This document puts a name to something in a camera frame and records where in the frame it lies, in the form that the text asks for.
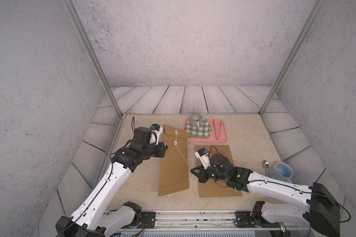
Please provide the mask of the brown kraft file bag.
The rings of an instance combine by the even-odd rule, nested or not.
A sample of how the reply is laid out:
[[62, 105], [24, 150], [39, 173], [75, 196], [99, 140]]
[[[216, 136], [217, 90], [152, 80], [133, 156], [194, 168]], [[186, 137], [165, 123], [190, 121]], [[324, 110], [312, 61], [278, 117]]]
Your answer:
[[169, 125], [164, 125], [162, 141], [168, 149], [160, 161], [158, 196], [165, 196], [189, 188], [188, 135]]

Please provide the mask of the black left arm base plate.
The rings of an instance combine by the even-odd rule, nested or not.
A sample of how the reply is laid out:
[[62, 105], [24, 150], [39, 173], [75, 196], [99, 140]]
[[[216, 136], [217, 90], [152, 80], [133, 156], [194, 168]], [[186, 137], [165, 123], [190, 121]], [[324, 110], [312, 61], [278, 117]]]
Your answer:
[[156, 212], [154, 211], [142, 211], [134, 222], [130, 225], [125, 225], [123, 229], [154, 229], [156, 222]]

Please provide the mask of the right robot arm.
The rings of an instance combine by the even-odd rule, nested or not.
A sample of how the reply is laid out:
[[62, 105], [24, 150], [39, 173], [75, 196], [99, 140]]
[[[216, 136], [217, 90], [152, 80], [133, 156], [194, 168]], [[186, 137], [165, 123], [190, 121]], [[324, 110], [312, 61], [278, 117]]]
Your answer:
[[191, 168], [199, 183], [209, 180], [224, 181], [226, 187], [235, 191], [266, 195], [283, 204], [257, 201], [249, 214], [236, 216], [234, 225], [238, 228], [264, 228], [279, 223], [307, 225], [326, 237], [340, 236], [340, 225], [351, 221], [352, 216], [343, 220], [341, 213], [349, 214], [327, 188], [314, 182], [311, 186], [287, 183], [263, 176], [250, 169], [234, 166], [220, 153], [210, 154], [201, 148], [194, 153], [201, 164]]

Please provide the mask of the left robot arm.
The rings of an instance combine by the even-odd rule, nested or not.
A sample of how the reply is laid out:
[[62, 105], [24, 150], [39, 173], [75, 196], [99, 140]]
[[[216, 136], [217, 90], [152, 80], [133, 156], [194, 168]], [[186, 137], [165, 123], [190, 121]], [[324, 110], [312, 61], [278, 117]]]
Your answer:
[[69, 217], [62, 216], [55, 227], [59, 237], [112, 237], [124, 226], [142, 225], [142, 208], [128, 201], [108, 216], [104, 211], [137, 166], [152, 157], [163, 158], [168, 145], [160, 140], [163, 127], [133, 127], [133, 138], [110, 155], [111, 163], [87, 199]]

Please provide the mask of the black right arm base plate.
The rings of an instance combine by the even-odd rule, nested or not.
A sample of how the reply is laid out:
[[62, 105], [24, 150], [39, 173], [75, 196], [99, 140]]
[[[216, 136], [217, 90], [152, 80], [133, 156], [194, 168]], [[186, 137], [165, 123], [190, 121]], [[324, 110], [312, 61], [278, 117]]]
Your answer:
[[248, 211], [235, 212], [234, 225], [238, 228], [278, 228], [279, 224], [266, 221], [262, 215]]

